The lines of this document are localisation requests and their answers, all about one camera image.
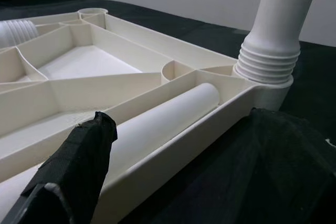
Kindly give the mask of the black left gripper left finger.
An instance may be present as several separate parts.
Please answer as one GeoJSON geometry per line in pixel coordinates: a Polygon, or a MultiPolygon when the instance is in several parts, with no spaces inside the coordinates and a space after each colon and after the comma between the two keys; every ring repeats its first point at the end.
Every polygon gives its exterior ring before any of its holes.
{"type": "Polygon", "coordinates": [[[90,224],[117,138],[115,121],[103,112],[74,127],[1,224],[90,224]]]}

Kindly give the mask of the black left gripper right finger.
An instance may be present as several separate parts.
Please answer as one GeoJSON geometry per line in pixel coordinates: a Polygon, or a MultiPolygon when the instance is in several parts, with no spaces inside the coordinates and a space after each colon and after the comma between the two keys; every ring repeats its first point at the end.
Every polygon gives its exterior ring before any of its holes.
{"type": "Polygon", "coordinates": [[[336,224],[336,155],[307,121],[253,109],[198,162],[171,224],[336,224]]]}

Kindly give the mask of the cream plastic table top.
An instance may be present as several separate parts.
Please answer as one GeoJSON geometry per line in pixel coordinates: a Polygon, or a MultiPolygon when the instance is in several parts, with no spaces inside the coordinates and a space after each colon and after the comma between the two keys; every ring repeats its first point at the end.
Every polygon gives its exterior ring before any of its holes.
{"type": "MultiPolygon", "coordinates": [[[[27,20],[39,36],[0,48],[0,135],[62,112],[93,111],[89,121],[96,112],[111,117],[116,111],[124,122],[204,83],[219,92],[214,110],[117,180],[105,178],[90,223],[121,220],[252,108],[278,109],[293,83],[292,74],[281,84],[249,80],[235,72],[238,58],[111,16],[106,9],[27,20]]],[[[0,183],[0,224],[44,162],[0,183]]]]}

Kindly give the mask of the white plastic table leg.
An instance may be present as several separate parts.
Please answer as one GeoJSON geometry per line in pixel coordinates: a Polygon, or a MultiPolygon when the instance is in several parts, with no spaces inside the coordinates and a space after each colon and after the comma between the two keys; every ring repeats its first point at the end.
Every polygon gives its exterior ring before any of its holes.
{"type": "MultiPolygon", "coordinates": [[[[209,84],[198,85],[127,121],[117,123],[106,182],[113,182],[129,168],[214,110],[219,92],[209,84]]],[[[0,183],[45,161],[70,131],[93,117],[93,111],[62,112],[0,135],[0,183]]]]}
{"type": "Polygon", "coordinates": [[[38,36],[39,32],[30,20],[0,21],[0,48],[16,46],[38,36]]]}
{"type": "Polygon", "coordinates": [[[265,84],[287,82],[300,55],[299,35],[312,0],[260,0],[235,72],[265,84]]]}

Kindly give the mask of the black table cloth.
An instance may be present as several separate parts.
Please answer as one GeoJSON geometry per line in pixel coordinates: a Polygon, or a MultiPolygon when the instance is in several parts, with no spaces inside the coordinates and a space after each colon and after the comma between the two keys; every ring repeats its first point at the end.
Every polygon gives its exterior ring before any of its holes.
{"type": "MultiPolygon", "coordinates": [[[[324,157],[331,159],[336,155],[336,47],[309,42],[302,42],[301,47],[293,86],[278,112],[307,121],[323,136],[319,149],[324,157]]],[[[121,220],[102,224],[171,224],[167,218],[170,204],[196,177],[198,162],[213,144],[121,220]]]]}

